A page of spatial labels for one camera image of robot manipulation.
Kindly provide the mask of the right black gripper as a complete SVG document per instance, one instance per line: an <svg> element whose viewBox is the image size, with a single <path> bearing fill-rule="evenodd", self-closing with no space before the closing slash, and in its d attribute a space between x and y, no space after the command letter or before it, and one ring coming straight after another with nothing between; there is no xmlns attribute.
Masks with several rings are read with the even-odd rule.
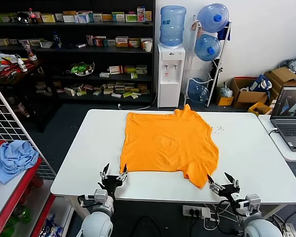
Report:
<svg viewBox="0 0 296 237"><path fill-rule="evenodd" d="M224 174L231 184L219 185L214 182L210 175L207 174L210 189L220 197L227 198L227 200L233 200L232 194L238 194L240 192L239 181L235 180L233 176L226 172Z"/></svg>

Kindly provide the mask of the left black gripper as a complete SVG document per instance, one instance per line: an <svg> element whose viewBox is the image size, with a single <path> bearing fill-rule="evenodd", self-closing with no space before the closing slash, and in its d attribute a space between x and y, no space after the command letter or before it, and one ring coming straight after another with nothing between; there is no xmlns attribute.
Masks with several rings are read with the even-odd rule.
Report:
<svg viewBox="0 0 296 237"><path fill-rule="evenodd" d="M115 190L117 187L121 187L123 182L126 180L128 172L127 165L125 164L123 173L120 175L107 175L109 163L104 167L103 171L100 172L101 182L98 185L101 189L106 190L108 195L112 198L115 197Z"/></svg>

